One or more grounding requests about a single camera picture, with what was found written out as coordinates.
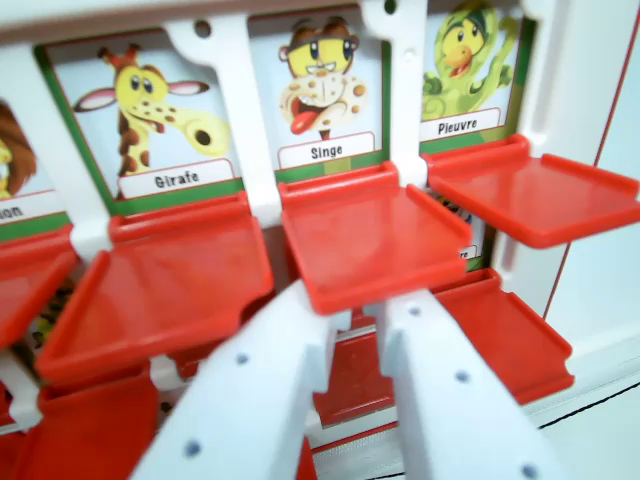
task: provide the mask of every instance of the red plastic base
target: red plastic base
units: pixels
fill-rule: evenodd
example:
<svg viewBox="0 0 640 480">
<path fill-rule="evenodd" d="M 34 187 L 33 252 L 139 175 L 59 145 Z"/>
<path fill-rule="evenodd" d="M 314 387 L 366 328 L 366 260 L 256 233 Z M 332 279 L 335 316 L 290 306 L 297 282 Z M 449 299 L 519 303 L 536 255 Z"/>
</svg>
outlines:
<svg viewBox="0 0 640 480">
<path fill-rule="evenodd" d="M 424 157 L 435 191 L 534 248 L 640 221 L 637 181 L 553 155 L 531 158 L 521 135 Z"/>
<path fill-rule="evenodd" d="M 18 457 L 24 447 L 26 437 L 23 433 L 0 435 L 0 478 L 9 480 L 16 478 L 15 470 Z"/>
<path fill-rule="evenodd" d="M 71 227 L 2 244 L 0 348 L 22 338 L 77 263 Z"/>
<path fill-rule="evenodd" d="M 436 298 L 519 403 L 573 384 L 565 362 L 571 346 L 513 293 L 500 290 L 500 276 L 477 270 L 443 286 Z"/>
<path fill-rule="evenodd" d="M 273 288 L 262 231 L 244 193 L 111 225 L 36 368 L 80 381 L 232 335 L 242 310 Z"/>
<path fill-rule="evenodd" d="M 15 478 L 128 478 L 153 439 L 157 406 L 148 374 L 41 400 L 44 419 L 27 435 Z"/>
<path fill-rule="evenodd" d="M 375 333 L 336 343 L 329 390 L 313 398 L 325 427 L 393 406 L 393 383 L 380 374 Z"/>
<path fill-rule="evenodd" d="M 393 164 L 281 184 L 282 224 L 314 309 L 330 314 L 464 275 L 471 229 Z"/>
</svg>

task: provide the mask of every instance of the giraffe's ears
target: giraffe's ears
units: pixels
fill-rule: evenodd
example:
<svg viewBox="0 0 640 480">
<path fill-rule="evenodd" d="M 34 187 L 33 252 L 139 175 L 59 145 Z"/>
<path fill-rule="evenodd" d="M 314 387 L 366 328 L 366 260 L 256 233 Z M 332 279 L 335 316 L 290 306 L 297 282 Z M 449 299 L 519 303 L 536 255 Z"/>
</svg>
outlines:
<svg viewBox="0 0 640 480">
<path fill-rule="evenodd" d="M 113 88 L 100 88 L 87 93 L 78 100 L 73 106 L 73 111 L 78 113 L 91 112 L 92 110 L 108 107 L 115 101 L 116 91 Z"/>
<path fill-rule="evenodd" d="M 174 95 L 197 95 L 209 90 L 209 85 L 195 80 L 173 82 L 169 84 L 169 92 Z"/>
</svg>

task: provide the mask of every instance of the giraffe illustration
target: giraffe illustration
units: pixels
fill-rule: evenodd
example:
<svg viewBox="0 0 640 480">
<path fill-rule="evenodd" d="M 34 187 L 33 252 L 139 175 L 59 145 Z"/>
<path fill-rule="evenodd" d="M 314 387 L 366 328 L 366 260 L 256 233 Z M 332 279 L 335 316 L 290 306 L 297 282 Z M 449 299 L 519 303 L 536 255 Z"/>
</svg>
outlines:
<svg viewBox="0 0 640 480">
<path fill-rule="evenodd" d="M 36 157 L 18 122 L 0 104 L 0 199 L 11 198 L 36 173 Z"/>
<path fill-rule="evenodd" d="M 149 164 L 149 134 L 162 134 L 165 126 L 180 130 L 189 144 L 199 153 L 219 157 L 229 150 L 229 125 L 215 115 L 187 110 L 166 103 L 169 93 L 196 95 L 209 89 L 197 81 L 167 82 L 153 65 L 138 64 L 140 47 L 131 44 L 123 56 L 113 55 L 107 48 L 98 57 L 115 70 L 114 86 L 85 94 L 73 107 L 84 113 L 118 103 L 118 152 L 122 164 L 119 176 L 147 172 Z"/>
</svg>

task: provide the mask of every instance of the character card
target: character card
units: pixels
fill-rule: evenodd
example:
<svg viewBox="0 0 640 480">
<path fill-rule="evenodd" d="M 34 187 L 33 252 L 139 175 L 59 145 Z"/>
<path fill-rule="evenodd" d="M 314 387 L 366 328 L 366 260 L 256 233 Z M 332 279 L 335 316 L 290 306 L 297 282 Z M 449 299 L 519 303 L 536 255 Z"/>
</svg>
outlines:
<svg viewBox="0 0 640 480">
<path fill-rule="evenodd" d="M 382 42 L 357 7 L 249 21 L 275 170 L 382 149 Z"/>
<path fill-rule="evenodd" d="M 46 45 L 59 89 L 112 199 L 240 176 L 215 73 L 162 30 Z"/>
<path fill-rule="evenodd" d="M 64 211 L 8 106 L 0 104 L 0 225 Z"/>
<path fill-rule="evenodd" d="M 505 124 L 522 17 L 518 7 L 476 0 L 427 17 L 422 141 Z"/>
</svg>

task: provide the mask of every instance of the monkey's red tongue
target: monkey's red tongue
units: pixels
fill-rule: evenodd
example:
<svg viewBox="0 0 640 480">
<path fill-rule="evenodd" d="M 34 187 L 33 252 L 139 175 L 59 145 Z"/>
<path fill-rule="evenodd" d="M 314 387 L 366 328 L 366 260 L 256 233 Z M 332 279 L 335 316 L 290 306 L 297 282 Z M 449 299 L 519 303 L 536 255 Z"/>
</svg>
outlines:
<svg viewBox="0 0 640 480">
<path fill-rule="evenodd" d="M 318 115 L 321 112 L 314 112 L 307 110 L 306 112 L 296 113 L 293 117 L 293 122 L 291 122 L 291 132 L 296 135 L 300 135 L 303 132 L 306 132 L 313 122 L 316 121 Z"/>
</svg>

